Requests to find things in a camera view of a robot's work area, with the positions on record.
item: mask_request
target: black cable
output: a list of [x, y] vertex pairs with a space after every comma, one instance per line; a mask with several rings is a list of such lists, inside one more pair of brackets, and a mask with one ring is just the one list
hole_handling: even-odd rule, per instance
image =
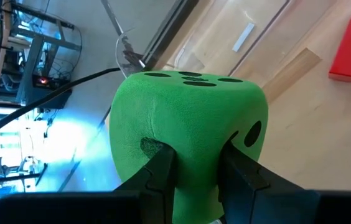
[[49, 119], [47, 119], [47, 128], [45, 129], [44, 132], [44, 138], [47, 138], [49, 135], [49, 128], [51, 128], [52, 123], [54, 123], [54, 119], [57, 117], [59, 110], [56, 109], [54, 114], [51, 115], [51, 117]]
[[31, 103], [31, 104], [29, 104], [27, 106], [19, 108], [18, 110], [14, 111], [11, 114], [9, 114], [9, 115], [3, 117], [2, 119], [0, 119], [0, 128], [4, 127], [5, 125], [10, 123], [11, 121], [17, 119], [18, 117], [26, 114], [30, 110], [33, 110], [34, 108], [42, 105], [43, 103], [46, 103], [46, 102], [54, 99], [55, 97], [59, 96], [60, 94], [64, 93], [65, 91], [71, 89], [74, 86], [77, 86], [77, 85], [79, 85], [81, 83], [84, 83], [84, 82], [87, 82], [89, 80], [92, 80], [94, 78], [98, 78], [98, 77], [100, 77], [102, 75], [105, 75], [107, 73], [117, 72], [117, 71], [120, 71], [120, 68], [108, 68], [108, 69], [105, 69], [104, 71], [94, 73], [94, 74], [89, 75], [87, 77], [81, 78], [81, 79], [76, 80], [74, 82], [68, 83], [68, 84], [66, 84], [64, 86], [61, 86], [57, 90], [55, 90], [52, 93], [48, 94], [47, 96], [45, 96], [45, 97], [43, 97], [43, 98], [41, 98], [39, 100], [36, 100], [35, 102], [33, 102], [33, 103]]
[[[44, 14], [46, 14], [47, 11], [49, 10], [50, 1], [51, 1], [51, 0], [48, 0], [48, 1], [47, 1], [47, 6], [45, 7]], [[41, 20], [40, 27], [43, 27], [43, 23], [44, 23], [44, 20], [42, 19], [42, 20]]]
[[37, 121], [39, 119], [39, 116], [42, 115], [42, 113], [39, 113], [34, 119], [33, 121]]
[[66, 62], [68, 63], [70, 66], [72, 66], [72, 68], [75, 67], [75, 65], [72, 63], [72, 62], [69, 62], [68, 60], [64, 60], [64, 59], [61, 59], [61, 58], [55, 58], [54, 60], [59, 60], [61, 62]]
[[[62, 71], [62, 62], [67, 62], [70, 66], [71, 66], [71, 68], [70, 68], [70, 70], [64, 70], [64, 71]], [[55, 58], [54, 59], [54, 61], [53, 61], [53, 64], [52, 64], [52, 69], [54, 69], [57, 73], [54, 73], [54, 74], [50, 74], [49, 76], [51, 76], [51, 77], [58, 77], [59, 79], [70, 79], [70, 73], [71, 73], [71, 71], [74, 69], [74, 65], [72, 64], [72, 63], [70, 63], [70, 62], [68, 62], [68, 61], [66, 61], [66, 60], [62, 60], [62, 59], [59, 59], [59, 58]]]

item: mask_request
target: floor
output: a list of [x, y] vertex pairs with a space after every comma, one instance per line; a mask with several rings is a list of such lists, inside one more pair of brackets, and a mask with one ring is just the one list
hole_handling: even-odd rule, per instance
[[[282, 1], [273, 3], [279, 6]], [[200, 1], [163, 61], [177, 70], [231, 75], [259, 84], [269, 102], [259, 162], [307, 189], [351, 190], [351, 83], [328, 78], [351, 18], [351, 0], [291, 1], [236, 67], [258, 35], [253, 30], [242, 52], [233, 52], [246, 26], [229, 29], [226, 35], [232, 41], [218, 41], [224, 34], [216, 32], [228, 28], [230, 16], [252, 22], [261, 31], [269, 14], [249, 7], [249, 1]]]
[[[134, 29], [137, 33], [138, 39], [132, 42], [136, 49], [147, 47], [174, 2], [110, 1], [122, 28], [125, 31]], [[43, 11], [47, 7], [47, 0], [23, 0], [23, 3]], [[70, 21], [82, 33], [83, 49], [72, 80], [117, 67], [115, 44], [118, 36], [100, 0], [50, 0], [47, 12]], [[78, 34], [70, 35], [79, 44]], [[78, 57], [77, 53], [64, 56]], [[38, 191], [99, 191], [119, 186], [103, 120], [123, 80], [123, 74], [115, 72], [73, 89], [65, 108], [55, 116], [44, 150], [39, 155], [49, 163], [49, 168], [37, 186]]]

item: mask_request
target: wire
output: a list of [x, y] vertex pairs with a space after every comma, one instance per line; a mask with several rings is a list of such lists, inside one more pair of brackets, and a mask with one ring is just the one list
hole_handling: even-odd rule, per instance
[[33, 121], [37, 121], [38, 119], [42, 119], [42, 118], [39, 117], [41, 114], [42, 114], [42, 113], [39, 113], [39, 114], [33, 119]]
[[120, 68], [108, 68], [108, 69], [105, 69], [103, 71], [100, 71], [100, 72], [97, 72], [97, 73], [94, 73], [92, 75], [89, 75], [87, 77], [84, 77], [84, 78], [81, 78], [81, 79], [78, 79], [76, 81], [73, 81], [73, 82], [70, 82], [64, 86], [61, 86], [60, 88], [56, 89], [55, 91], [53, 91], [52, 93], [48, 94], [47, 96], [39, 99], [39, 100], [36, 100], [35, 102], [27, 105], [27, 106], [24, 106], [22, 108], [19, 108], [18, 110], [12, 112], [11, 114], [3, 117], [2, 119], [0, 119], [0, 128], [4, 127], [5, 125], [7, 125], [8, 123], [10, 123], [11, 121], [19, 118], [20, 116], [26, 114], [27, 112], [33, 110], [34, 108], [42, 105], [43, 103], [46, 103], [52, 99], [54, 99], [55, 97], [59, 96], [60, 94], [66, 92], [67, 90], [71, 89], [72, 87], [74, 86], [77, 86], [81, 83], [84, 83], [84, 82], [87, 82], [89, 80], [92, 80], [94, 78], [98, 78], [102, 75], [105, 75], [107, 73], [111, 73], [111, 72], [117, 72], [117, 71], [120, 71]]
[[54, 119], [57, 117], [58, 115], [58, 109], [55, 110], [54, 114], [47, 120], [47, 128], [45, 129], [44, 132], [44, 138], [47, 138], [49, 135], [49, 128], [51, 128], [52, 123], [54, 123]]
[[62, 66], [58, 63], [58, 62], [56, 62], [56, 61], [53, 61], [52, 62], [52, 65], [53, 66], [51, 66], [55, 71], [57, 71], [57, 72], [61, 72], [61, 70], [62, 70]]
[[75, 65], [72, 62], [69, 62], [68, 60], [64, 60], [64, 59], [61, 59], [61, 58], [55, 58], [54, 60], [59, 60], [61, 62], [66, 62], [66, 63], [70, 64], [72, 66], [72, 68], [75, 67]]
[[[47, 1], [47, 6], [45, 7], [44, 14], [46, 14], [46, 13], [47, 13], [47, 10], [49, 10], [50, 1], [51, 1], [51, 0], [48, 0], [48, 1]], [[42, 20], [41, 20], [40, 27], [43, 27], [43, 23], [44, 23], [44, 20], [42, 19]]]

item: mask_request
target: wooden floor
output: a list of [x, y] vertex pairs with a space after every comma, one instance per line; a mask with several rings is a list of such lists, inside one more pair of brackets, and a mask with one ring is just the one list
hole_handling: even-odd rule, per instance
[[157, 69], [232, 74], [256, 82], [270, 104], [260, 162], [308, 189], [351, 190], [351, 83], [327, 77], [351, 16], [351, 0], [293, 1], [279, 24], [233, 69], [248, 51], [231, 50], [247, 22], [256, 24], [251, 33], [256, 39], [284, 3], [246, 2], [200, 1]]

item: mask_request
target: window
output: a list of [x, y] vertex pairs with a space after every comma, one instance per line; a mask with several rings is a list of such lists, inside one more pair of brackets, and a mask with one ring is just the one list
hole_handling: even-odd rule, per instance
[[19, 149], [21, 146], [19, 143], [10, 143], [10, 144], [0, 144], [1, 149]]
[[6, 136], [19, 136], [18, 132], [1, 132], [0, 133], [1, 137], [6, 137]]

